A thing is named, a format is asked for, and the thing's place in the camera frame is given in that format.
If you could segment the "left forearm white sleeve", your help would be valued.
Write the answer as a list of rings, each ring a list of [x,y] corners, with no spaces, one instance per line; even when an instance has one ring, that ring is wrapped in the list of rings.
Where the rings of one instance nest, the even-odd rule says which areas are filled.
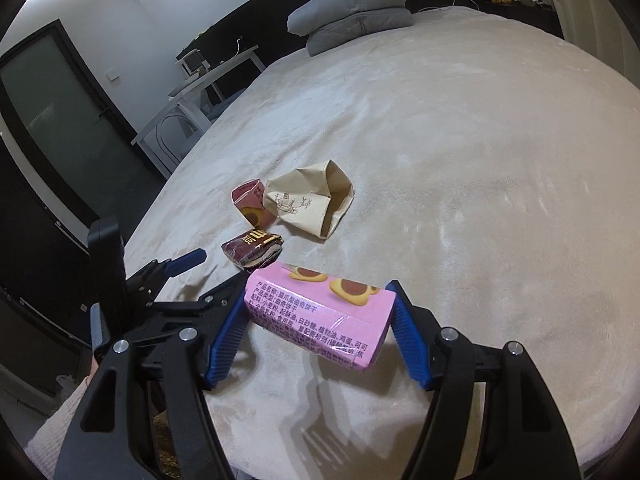
[[[24,447],[26,456],[46,479],[54,477],[66,432],[89,384],[86,377]]]

